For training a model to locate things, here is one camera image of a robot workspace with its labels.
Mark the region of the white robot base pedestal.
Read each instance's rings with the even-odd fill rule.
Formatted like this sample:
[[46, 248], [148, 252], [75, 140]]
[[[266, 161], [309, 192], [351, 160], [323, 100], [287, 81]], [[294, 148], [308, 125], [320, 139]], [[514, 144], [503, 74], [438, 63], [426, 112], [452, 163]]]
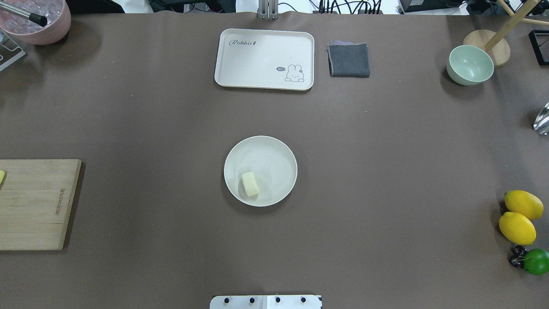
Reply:
[[210, 309], [322, 309], [321, 295], [221, 295], [211, 299]]

